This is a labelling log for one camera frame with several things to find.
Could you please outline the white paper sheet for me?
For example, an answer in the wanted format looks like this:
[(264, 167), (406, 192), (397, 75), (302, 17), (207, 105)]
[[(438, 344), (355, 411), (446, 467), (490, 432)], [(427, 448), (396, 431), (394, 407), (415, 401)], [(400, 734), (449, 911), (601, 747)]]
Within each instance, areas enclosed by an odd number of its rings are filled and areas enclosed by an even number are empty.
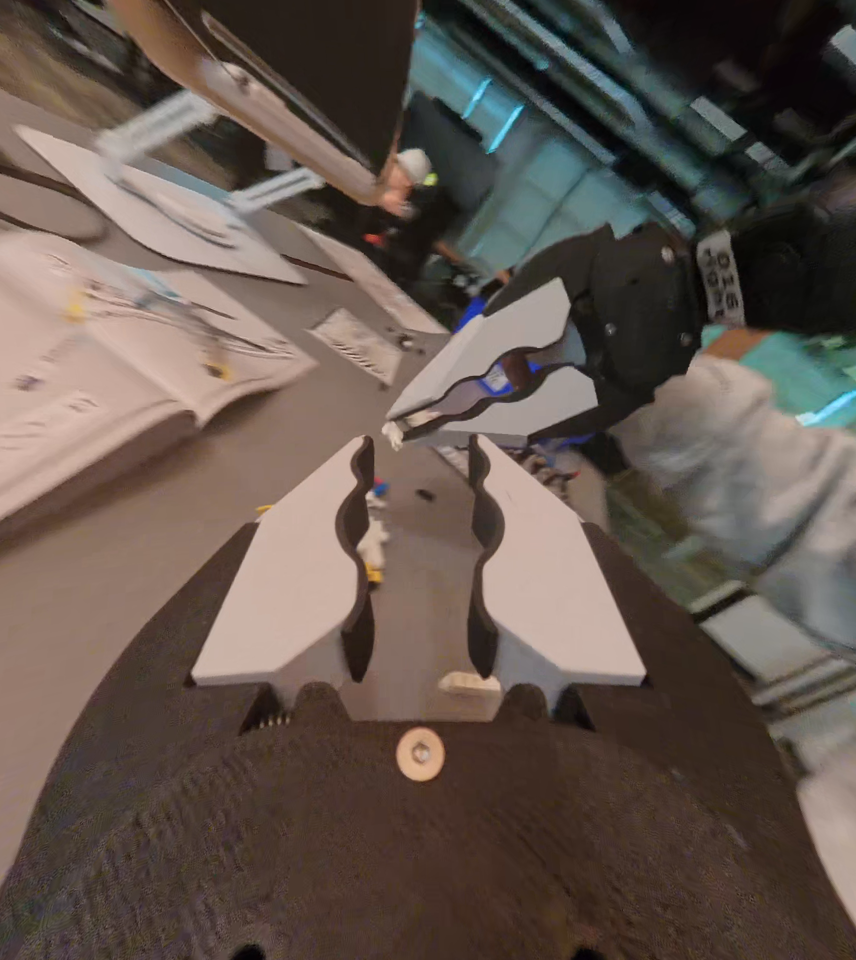
[(421, 334), (442, 337), (449, 335), (448, 330), (438, 320), (397, 286), (364, 253), (309, 226), (299, 224), (298, 227), (400, 327)]

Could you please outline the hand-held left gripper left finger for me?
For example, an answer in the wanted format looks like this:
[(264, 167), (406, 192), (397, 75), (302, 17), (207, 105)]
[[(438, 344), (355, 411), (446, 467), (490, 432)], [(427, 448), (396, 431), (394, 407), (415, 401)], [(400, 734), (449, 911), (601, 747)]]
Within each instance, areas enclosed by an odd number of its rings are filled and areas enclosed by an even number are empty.
[(362, 435), (263, 514), (192, 667), (197, 687), (269, 685), (292, 707), (311, 683), (363, 680), (375, 626), (359, 544), (373, 482)]

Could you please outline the person's right forearm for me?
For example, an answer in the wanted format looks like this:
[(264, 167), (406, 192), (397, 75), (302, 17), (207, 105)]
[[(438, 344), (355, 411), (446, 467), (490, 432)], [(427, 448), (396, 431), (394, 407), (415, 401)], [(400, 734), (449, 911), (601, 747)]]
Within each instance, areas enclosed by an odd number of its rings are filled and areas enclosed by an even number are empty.
[(769, 382), (700, 354), (611, 429), (732, 578), (856, 666), (856, 437), (776, 409)]

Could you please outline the lego aircraft model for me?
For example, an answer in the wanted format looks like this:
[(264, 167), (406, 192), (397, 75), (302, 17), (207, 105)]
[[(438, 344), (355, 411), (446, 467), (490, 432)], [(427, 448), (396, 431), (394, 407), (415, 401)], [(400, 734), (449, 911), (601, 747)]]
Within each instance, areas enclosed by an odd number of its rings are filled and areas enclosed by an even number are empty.
[(375, 477), (365, 496), (368, 526), (359, 541), (357, 551), (364, 564), (369, 586), (375, 590), (384, 582), (386, 569), (385, 545), (389, 540), (386, 526), (388, 485)]

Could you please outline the dark panel with tan edge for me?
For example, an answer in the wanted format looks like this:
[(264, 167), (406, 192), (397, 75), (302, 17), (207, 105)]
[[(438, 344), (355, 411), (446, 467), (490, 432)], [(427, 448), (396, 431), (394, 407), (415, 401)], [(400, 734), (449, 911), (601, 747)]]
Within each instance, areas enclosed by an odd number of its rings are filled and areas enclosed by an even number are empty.
[(395, 166), (417, 1), (115, 1), (146, 57), (327, 185), (377, 205)]

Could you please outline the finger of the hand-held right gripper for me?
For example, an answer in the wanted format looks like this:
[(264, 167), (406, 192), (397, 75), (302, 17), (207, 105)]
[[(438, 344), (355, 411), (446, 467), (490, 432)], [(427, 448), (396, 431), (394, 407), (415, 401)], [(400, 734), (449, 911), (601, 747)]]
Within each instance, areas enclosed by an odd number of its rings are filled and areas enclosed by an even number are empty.
[[(423, 423), (462, 413), (486, 398), (502, 398), (530, 387), (539, 372), (584, 363), (571, 349), (578, 338), (569, 322), (571, 299), (555, 277), (490, 315), (473, 318), (411, 379), (386, 413), (386, 420)], [(525, 388), (489, 395), (482, 381), (508, 354), (549, 354)]]
[(495, 445), (522, 448), (535, 435), (598, 406), (594, 381), (574, 366), (539, 372), (525, 390), (487, 397), (458, 414), (441, 414), (401, 431), (401, 444), (464, 447), (482, 436)]

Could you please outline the printed sticker sheet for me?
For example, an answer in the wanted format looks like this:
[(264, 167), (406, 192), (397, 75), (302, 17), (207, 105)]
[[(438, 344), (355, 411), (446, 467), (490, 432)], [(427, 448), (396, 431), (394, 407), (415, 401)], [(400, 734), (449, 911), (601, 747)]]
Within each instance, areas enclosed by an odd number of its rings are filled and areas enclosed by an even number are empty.
[(307, 328), (314, 339), (357, 369), (390, 388), (401, 364), (402, 351), (351, 311), (337, 307)]

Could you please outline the aluminium profile bar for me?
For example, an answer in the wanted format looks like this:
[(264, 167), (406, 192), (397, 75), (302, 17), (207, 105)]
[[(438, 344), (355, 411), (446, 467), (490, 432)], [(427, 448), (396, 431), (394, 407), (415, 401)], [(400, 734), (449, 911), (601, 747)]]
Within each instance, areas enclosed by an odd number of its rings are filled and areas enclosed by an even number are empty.
[(326, 186), (324, 178), (310, 168), (294, 167), (245, 189), (231, 192), (224, 203), (236, 214), (247, 216), (323, 186)]
[(207, 100), (182, 89), (120, 126), (103, 130), (96, 137), (95, 150), (107, 162), (127, 165), (198, 127), (213, 123), (219, 115)]

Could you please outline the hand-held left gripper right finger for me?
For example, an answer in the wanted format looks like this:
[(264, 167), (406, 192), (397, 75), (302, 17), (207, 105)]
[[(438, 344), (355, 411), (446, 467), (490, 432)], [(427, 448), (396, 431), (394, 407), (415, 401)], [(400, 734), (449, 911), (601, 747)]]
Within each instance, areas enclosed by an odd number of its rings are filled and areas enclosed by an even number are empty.
[(503, 693), (534, 686), (550, 707), (575, 685), (639, 688), (647, 668), (579, 516), (485, 436), (468, 461), (477, 674)]

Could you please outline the open instruction booklet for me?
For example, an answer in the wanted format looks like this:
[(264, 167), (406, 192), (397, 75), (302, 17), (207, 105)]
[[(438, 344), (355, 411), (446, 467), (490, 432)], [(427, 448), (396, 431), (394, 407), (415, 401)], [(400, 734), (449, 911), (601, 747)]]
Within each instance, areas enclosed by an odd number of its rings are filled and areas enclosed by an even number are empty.
[(0, 233), (0, 540), (315, 366), (195, 271)]

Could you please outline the white flat board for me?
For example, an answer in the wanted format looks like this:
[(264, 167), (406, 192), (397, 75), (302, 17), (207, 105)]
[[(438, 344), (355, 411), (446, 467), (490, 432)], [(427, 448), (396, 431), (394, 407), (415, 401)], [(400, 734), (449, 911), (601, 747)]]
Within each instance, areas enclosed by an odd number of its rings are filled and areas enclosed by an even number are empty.
[(307, 284), (220, 201), (130, 166), (108, 174), (94, 150), (30, 126), (14, 131), (122, 232), (159, 256), (267, 282)]

